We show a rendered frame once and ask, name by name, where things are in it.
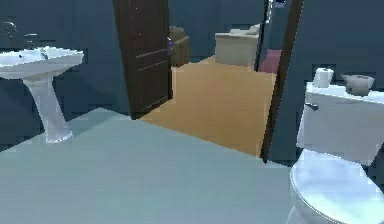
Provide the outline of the dark brown room door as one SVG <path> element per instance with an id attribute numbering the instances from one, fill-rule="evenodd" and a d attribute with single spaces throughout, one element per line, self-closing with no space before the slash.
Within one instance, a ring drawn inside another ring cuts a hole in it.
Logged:
<path id="1" fill-rule="evenodd" d="M 112 0 L 132 119 L 173 97 L 168 0 Z"/>

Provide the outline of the grey bowl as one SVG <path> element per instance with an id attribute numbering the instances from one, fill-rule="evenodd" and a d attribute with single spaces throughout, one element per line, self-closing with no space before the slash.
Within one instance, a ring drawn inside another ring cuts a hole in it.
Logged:
<path id="1" fill-rule="evenodd" d="M 345 81 L 346 92 L 354 96 L 367 96 L 371 91 L 374 78 L 365 75 L 341 75 Z"/>

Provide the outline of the white pedestal sink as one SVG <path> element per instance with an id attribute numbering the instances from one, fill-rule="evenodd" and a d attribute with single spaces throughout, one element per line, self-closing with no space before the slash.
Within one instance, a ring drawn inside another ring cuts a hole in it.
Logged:
<path id="1" fill-rule="evenodd" d="M 40 49 L 46 50 L 44 60 Z M 47 143 L 58 143 L 73 136 L 53 87 L 53 78 L 83 62 L 84 53 L 52 46 L 0 53 L 0 78 L 21 79 L 29 89 L 45 131 Z"/>

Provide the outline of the white toilet paper roll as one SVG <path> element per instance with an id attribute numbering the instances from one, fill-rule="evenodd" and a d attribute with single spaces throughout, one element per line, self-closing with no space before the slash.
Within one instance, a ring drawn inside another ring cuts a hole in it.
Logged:
<path id="1" fill-rule="evenodd" d="M 317 88 L 328 88 L 332 80 L 334 71 L 328 68 L 317 68 L 313 80 L 313 85 Z"/>

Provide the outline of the red cloth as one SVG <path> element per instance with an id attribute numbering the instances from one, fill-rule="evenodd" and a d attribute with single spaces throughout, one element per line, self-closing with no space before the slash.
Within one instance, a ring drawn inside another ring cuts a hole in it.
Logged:
<path id="1" fill-rule="evenodd" d="M 265 59 L 262 61 L 259 71 L 276 74 L 279 67 L 281 50 L 268 49 Z"/>

